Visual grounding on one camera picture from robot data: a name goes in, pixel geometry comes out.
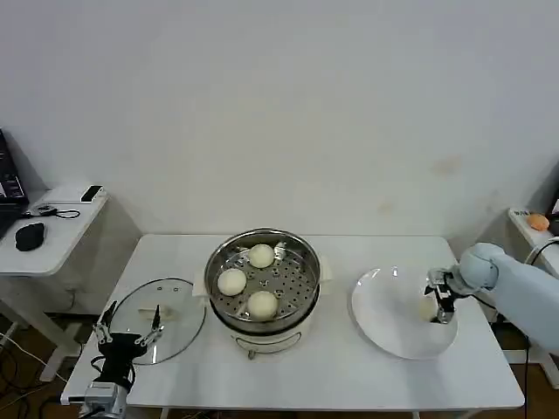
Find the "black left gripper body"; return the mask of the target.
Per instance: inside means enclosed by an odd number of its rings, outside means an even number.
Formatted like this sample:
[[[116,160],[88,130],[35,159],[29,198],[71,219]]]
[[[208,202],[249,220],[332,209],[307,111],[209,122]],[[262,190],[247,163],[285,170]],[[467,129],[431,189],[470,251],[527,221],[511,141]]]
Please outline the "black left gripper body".
[[[111,333],[110,336],[110,342],[98,345],[104,357],[98,381],[132,385],[133,360],[142,357],[147,352],[147,346],[141,344],[142,337],[137,333]]]

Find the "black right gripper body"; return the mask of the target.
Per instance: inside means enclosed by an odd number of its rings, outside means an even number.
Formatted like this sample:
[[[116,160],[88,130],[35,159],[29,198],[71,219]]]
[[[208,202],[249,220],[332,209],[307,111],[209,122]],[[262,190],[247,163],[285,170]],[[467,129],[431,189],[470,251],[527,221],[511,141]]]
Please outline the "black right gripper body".
[[[456,278],[453,271],[446,270],[442,274],[445,291],[450,295],[452,300],[459,299]]]

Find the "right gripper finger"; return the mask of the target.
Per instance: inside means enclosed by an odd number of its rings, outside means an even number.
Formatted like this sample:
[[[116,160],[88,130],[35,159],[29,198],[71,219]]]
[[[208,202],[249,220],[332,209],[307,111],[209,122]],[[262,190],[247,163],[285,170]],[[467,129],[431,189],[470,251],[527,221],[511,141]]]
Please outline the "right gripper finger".
[[[426,286],[424,295],[434,293],[437,298],[442,297],[445,293],[445,270],[430,269],[427,272]]]
[[[438,308],[431,321],[433,323],[449,324],[455,313],[454,295],[445,285],[437,285],[434,288],[434,293]]]

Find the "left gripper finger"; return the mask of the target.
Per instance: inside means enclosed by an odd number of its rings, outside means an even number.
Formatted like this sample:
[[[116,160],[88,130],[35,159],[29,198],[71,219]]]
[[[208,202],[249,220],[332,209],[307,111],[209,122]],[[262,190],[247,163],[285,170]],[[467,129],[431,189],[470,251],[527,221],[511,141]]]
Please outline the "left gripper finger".
[[[157,305],[153,312],[150,332],[135,340],[136,345],[152,345],[156,343],[162,336],[164,325],[161,323],[160,306]]]
[[[106,311],[102,313],[99,321],[93,326],[93,332],[97,338],[99,344],[110,343],[112,337],[110,335],[110,325],[114,315],[114,310],[117,306],[117,301],[115,300]]]

